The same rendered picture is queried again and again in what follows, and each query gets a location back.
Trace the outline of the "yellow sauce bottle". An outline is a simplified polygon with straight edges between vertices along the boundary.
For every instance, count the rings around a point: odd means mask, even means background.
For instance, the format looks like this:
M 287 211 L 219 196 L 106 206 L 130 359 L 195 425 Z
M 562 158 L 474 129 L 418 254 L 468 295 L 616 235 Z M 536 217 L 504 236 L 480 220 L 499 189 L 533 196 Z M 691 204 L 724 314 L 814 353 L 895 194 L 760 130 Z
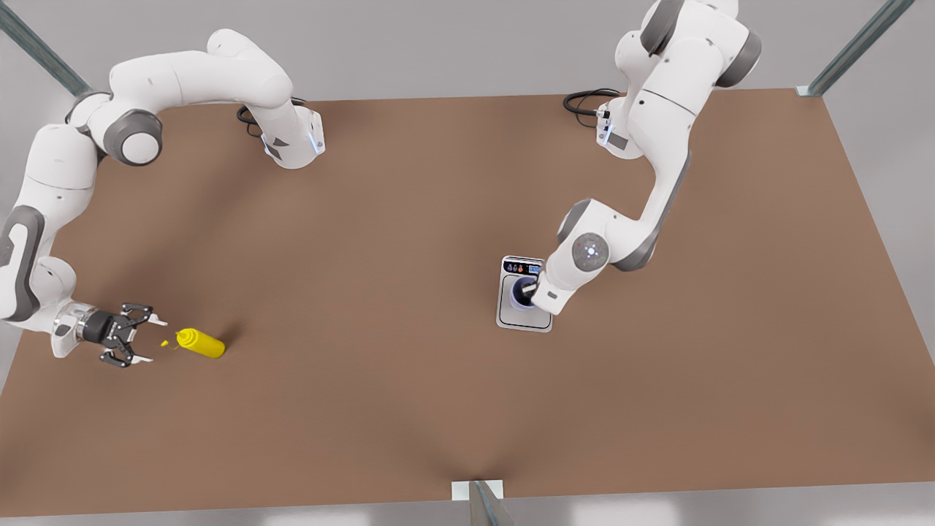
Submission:
M 193 327 L 186 327 L 186 329 L 176 332 L 175 343 L 164 340 L 160 346 L 170 349 L 184 348 L 211 359 L 217 359 L 225 353 L 225 344 L 223 342 Z

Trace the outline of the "dark blue cup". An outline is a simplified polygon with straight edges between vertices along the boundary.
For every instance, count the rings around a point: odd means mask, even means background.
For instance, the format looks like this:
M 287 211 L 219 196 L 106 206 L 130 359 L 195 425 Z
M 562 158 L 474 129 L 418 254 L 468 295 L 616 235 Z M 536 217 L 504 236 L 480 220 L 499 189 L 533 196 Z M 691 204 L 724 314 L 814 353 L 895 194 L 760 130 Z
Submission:
M 538 279 L 535 276 L 525 275 L 517 278 L 511 287 L 511 306 L 520 312 L 527 312 L 535 307 L 533 296 L 538 288 Z

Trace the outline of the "silver digital weighing scale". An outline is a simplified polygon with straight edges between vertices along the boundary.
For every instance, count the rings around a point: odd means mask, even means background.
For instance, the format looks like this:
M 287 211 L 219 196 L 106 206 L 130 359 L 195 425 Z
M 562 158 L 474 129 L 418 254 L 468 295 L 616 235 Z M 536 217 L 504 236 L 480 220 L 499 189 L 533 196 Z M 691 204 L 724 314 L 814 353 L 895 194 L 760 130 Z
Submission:
M 538 286 L 544 260 L 505 256 L 500 268 L 495 323 L 504 329 L 550 332 L 552 315 L 534 306 L 532 296 Z

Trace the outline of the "silver frame post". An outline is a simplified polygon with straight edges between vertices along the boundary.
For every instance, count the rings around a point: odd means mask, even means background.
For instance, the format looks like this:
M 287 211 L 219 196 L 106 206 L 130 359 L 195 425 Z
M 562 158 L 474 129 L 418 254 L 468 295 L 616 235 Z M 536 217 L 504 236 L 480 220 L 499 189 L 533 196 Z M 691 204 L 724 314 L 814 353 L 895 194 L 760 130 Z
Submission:
M 861 30 L 808 85 L 795 87 L 800 97 L 822 97 L 916 0 L 886 0 Z
M 468 501 L 470 526 L 516 526 L 503 498 L 501 479 L 451 482 L 451 499 Z
M 59 54 L 47 46 L 47 43 L 38 37 L 4 0 L 0 0 L 0 31 L 3 31 L 27 56 L 50 74 L 71 96 L 84 96 L 84 94 L 93 92 L 93 88 L 87 81 L 84 81 L 65 60 L 61 59 Z

